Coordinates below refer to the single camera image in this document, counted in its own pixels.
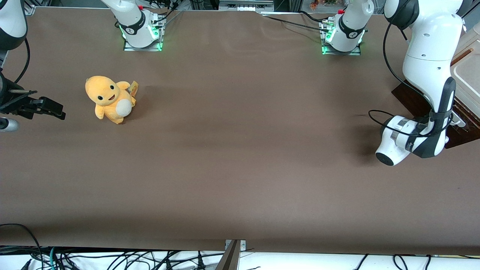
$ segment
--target toy tag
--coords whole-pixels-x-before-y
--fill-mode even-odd
[[[130,96],[135,97],[137,94],[138,90],[138,83],[136,81],[133,81],[132,85],[128,88],[128,92],[130,93]]]

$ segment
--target plush toy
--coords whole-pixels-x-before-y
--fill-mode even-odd
[[[115,124],[123,123],[123,118],[130,114],[137,104],[135,94],[138,84],[127,82],[114,83],[104,76],[93,76],[87,79],[85,90],[88,97],[95,102],[95,115],[103,119],[106,115]]]

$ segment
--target brown table surface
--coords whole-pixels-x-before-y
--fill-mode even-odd
[[[122,51],[109,10],[38,8],[28,22],[20,85],[67,118],[14,117],[20,130],[1,134],[0,222],[41,245],[480,254],[480,141],[375,158],[367,111],[409,116],[390,93],[382,16],[359,57],[322,55],[317,31],[254,12],[184,12],[162,52]],[[406,49],[392,29],[398,73]],[[10,52],[7,78],[25,56]],[[125,124],[95,117],[93,75],[139,83]],[[0,244],[33,243],[4,227]]]

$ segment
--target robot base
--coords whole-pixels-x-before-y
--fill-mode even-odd
[[[361,55],[360,45],[358,44],[355,49],[351,52],[342,52],[334,49],[332,45],[326,42],[327,36],[332,34],[332,23],[333,17],[328,18],[328,20],[323,20],[321,23],[318,23],[320,29],[327,29],[328,32],[320,31],[320,39],[322,41],[322,54],[335,54],[335,55]]]

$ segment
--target metal mounting plate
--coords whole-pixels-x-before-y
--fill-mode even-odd
[[[232,240],[225,240],[225,250],[227,250]],[[240,240],[240,251],[247,250],[247,240]]]

